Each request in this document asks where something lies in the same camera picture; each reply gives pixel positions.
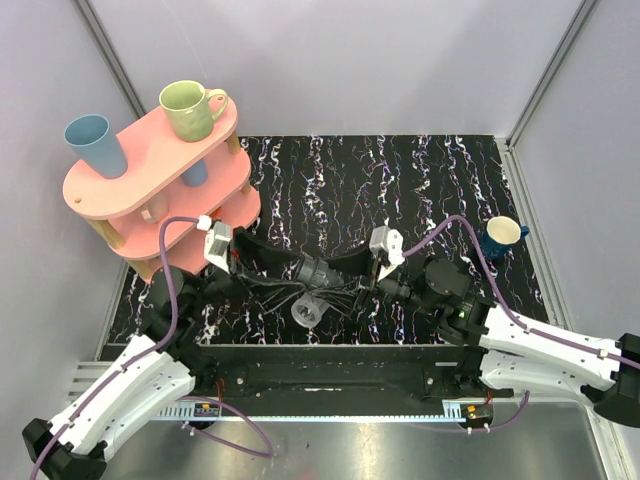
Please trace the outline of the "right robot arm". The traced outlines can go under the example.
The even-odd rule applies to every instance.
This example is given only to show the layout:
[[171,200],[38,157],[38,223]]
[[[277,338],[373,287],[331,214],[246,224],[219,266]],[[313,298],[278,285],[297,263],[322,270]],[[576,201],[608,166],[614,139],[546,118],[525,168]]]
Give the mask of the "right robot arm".
[[350,256],[322,262],[327,285],[355,277],[365,291],[385,296],[426,315],[437,334],[480,355],[454,371],[466,396],[491,388],[533,390],[577,399],[611,422],[639,425],[639,338],[599,338],[536,321],[497,299],[472,293],[471,276],[444,258],[424,261],[421,273],[393,277],[401,255],[364,247]]

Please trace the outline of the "clear elbow pipe fitting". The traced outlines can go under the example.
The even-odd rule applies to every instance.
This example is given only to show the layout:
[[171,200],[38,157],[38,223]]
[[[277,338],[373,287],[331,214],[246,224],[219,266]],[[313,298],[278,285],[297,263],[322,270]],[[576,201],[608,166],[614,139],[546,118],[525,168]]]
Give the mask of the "clear elbow pipe fitting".
[[315,287],[298,280],[293,281],[293,284],[300,289],[299,296],[290,308],[292,318],[298,325],[312,329],[323,320],[327,312],[344,314],[344,306],[339,299],[346,287],[344,281]]

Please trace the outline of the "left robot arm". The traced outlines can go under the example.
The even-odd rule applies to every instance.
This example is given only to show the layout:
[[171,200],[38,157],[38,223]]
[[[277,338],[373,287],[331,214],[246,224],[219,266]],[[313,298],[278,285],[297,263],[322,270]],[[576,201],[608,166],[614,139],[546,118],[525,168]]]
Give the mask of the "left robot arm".
[[260,295],[272,308],[288,304],[304,285],[266,274],[303,257],[222,222],[207,229],[204,257],[214,271],[200,278],[170,264],[163,253],[140,332],[63,411],[49,420],[35,418],[23,429],[33,478],[100,478],[117,450],[174,404],[192,403],[190,413],[176,416],[189,432],[207,428],[222,414],[224,396],[233,390],[228,375],[195,339],[205,305],[219,296]]

